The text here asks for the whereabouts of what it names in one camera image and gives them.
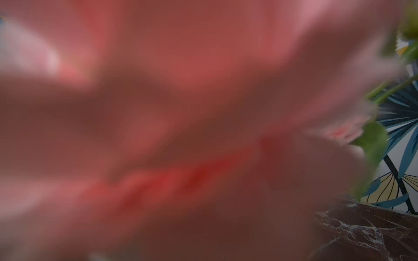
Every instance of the blurred pink petal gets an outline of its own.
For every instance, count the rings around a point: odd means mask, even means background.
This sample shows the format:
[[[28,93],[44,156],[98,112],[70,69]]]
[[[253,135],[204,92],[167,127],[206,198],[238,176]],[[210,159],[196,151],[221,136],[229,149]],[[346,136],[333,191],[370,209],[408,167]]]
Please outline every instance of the blurred pink petal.
[[[378,57],[396,0],[6,0],[0,9],[62,65],[55,81],[0,77],[0,177],[16,188],[1,197],[0,239],[20,247],[15,260],[111,250],[136,232],[151,260],[187,245],[190,260],[202,251],[291,260],[314,205],[363,171],[343,148],[301,133],[397,73],[397,61]],[[22,199],[25,187],[40,200]],[[207,242],[190,241],[194,222],[212,233]],[[190,237],[176,239],[181,231]],[[221,235],[240,244],[222,249]]]

